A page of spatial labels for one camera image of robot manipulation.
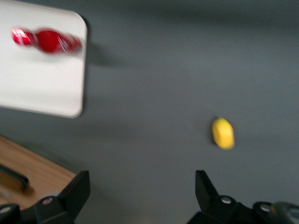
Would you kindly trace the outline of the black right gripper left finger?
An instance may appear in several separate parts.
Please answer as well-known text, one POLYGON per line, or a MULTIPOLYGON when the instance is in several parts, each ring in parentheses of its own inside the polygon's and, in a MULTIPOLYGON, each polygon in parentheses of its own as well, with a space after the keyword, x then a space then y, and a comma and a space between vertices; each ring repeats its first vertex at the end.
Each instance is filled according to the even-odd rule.
POLYGON ((90 196, 89 171, 80 171, 57 195, 46 196, 21 210, 16 203, 0 206, 2 224, 73 224, 90 196))

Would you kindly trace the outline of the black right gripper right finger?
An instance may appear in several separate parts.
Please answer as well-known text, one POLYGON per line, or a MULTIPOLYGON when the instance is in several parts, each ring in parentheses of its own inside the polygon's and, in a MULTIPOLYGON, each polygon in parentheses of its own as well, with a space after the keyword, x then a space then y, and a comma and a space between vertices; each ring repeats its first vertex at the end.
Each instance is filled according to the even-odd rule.
POLYGON ((189 224, 286 224, 287 216, 274 212, 274 204, 256 202, 252 208, 219 195, 204 170, 195 173, 195 195, 200 207, 189 224))

